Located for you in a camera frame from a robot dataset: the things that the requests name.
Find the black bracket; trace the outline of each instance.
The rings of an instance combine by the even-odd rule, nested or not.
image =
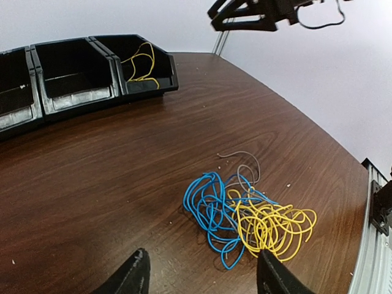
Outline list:
[[[208,16],[217,31],[235,29],[276,31],[276,22],[288,19],[291,25],[298,22],[293,2],[312,3],[310,0],[217,0]]]
[[[388,215],[392,211],[392,181],[384,187],[376,181],[371,182],[371,199],[370,199],[370,222],[380,233],[389,236]]]

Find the black cable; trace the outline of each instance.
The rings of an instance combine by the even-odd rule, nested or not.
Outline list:
[[[345,21],[345,15],[344,15],[344,12],[343,12],[342,9],[341,9],[341,4],[340,4],[339,0],[336,0],[336,4],[337,4],[337,11],[338,11],[338,12],[342,15],[342,17],[343,17],[343,19],[342,19],[341,21],[337,22],[337,23],[327,23],[327,24],[323,24],[322,26],[307,26],[306,24],[303,24],[303,23],[300,21],[300,18],[298,17],[298,11],[299,11],[299,9],[300,9],[301,6],[298,6],[298,7],[295,9],[296,17],[297,17],[298,22],[300,23],[300,25],[303,26],[304,28],[307,28],[307,29],[323,29],[323,28],[326,28],[326,27],[328,27],[328,26],[339,26],[339,25],[343,24],[343,22]]]

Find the white wall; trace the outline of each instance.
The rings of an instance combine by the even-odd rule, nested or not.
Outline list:
[[[298,107],[359,161],[392,165],[392,1],[343,2],[346,22],[311,31],[233,32],[224,58]],[[300,10],[308,25],[339,20],[333,0]]]
[[[0,0],[0,51],[94,34],[137,33],[167,51],[212,52],[214,0]]]

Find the wire bundle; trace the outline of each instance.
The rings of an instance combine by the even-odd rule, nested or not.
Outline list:
[[[281,206],[254,189],[253,185],[260,181],[260,165],[252,154],[238,151],[218,156],[226,158],[239,153],[248,154],[255,159],[257,179],[252,169],[243,164],[226,182],[216,172],[204,173],[187,188],[183,206],[206,232],[210,247],[220,253],[221,262],[227,270],[237,265],[245,249],[255,257],[260,250],[268,249],[280,261],[290,260],[299,251],[303,235],[307,233],[306,241],[311,237],[317,220],[316,213],[311,209],[294,209],[292,205]],[[251,172],[252,181],[248,181],[240,173],[242,168]],[[243,193],[231,188],[233,186],[240,186]],[[314,220],[307,213],[312,213]],[[299,240],[295,252],[288,258],[281,257],[289,251],[296,235]],[[229,265],[228,254],[237,247],[239,254]]]
[[[239,195],[237,190],[232,189],[228,191],[228,198],[232,198],[232,193]],[[305,242],[308,242],[312,236],[317,214],[311,209],[295,209],[293,205],[253,202],[248,197],[231,204],[231,207],[235,206],[238,236],[244,246],[256,258],[261,250],[268,249],[281,262],[291,260],[298,253],[303,237],[307,235]],[[289,249],[294,242],[296,248],[290,254]]]
[[[144,45],[149,45],[149,47],[150,47],[150,49],[151,49],[151,55],[146,54],[146,53],[139,53],[140,49],[141,49],[142,46],[144,46]],[[137,58],[137,57],[140,57],[140,56],[146,56],[146,57],[148,57],[148,58],[151,60],[151,67],[150,67],[149,72],[148,72],[146,75],[142,75],[142,76],[140,76],[140,77],[138,77],[138,78],[135,78],[135,75],[136,75],[136,67],[135,67],[134,59]],[[155,66],[154,48],[153,48],[153,45],[152,45],[150,42],[142,43],[142,44],[139,46],[139,48],[138,48],[138,50],[136,51],[136,53],[135,53],[133,56],[131,56],[130,58],[128,58],[128,59],[126,59],[126,60],[124,60],[124,61],[121,61],[121,64],[126,63],[126,62],[128,62],[128,61],[130,61],[130,62],[132,63],[132,66],[134,67],[134,73],[133,73],[132,76],[127,80],[128,82],[131,82],[131,81],[154,81],[155,84],[157,84],[157,89],[160,88],[159,82],[158,82],[155,78],[149,77],[149,76],[151,75],[151,73],[153,72],[153,69],[154,69],[154,66]]]

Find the gray wire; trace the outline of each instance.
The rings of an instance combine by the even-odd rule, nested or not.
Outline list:
[[[254,173],[253,173],[253,171],[252,171],[252,169],[251,169],[250,167],[248,167],[248,166],[245,165],[245,164],[241,164],[240,166],[246,167],[248,170],[251,171],[252,177],[253,177],[251,183],[252,183],[253,185],[254,185],[254,184],[257,184],[257,183],[260,181],[262,169],[260,168],[260,163],[258,162],[257,158],[256,158],[252,153],[249,153],[249,152],[247,152],[247,151],[240,150],[240,151],[236,151],[236,152],[233,152],[233,153],[230,153],[230,154],[227,154],[227,155],[221,155],[221,154],[219,154],[219,153],[218,153],[217,155],[219,156],[219,158],[228,158],[228,157],[235,156],[235,155],[237,155],[237,154],[247,154],[247,155],[251,156],[251,157],[256,161],[256,164],[257,164],[257,179],[256,179],[256,180],[254,179]],[[231,186],[238,185],[239,183],[241,183],[241,179],[240,179],[240,178],[239,178],[239,180],[238,180],[238,183],[229,184],[229,185],[226,186],[226,188],[231,187]]]

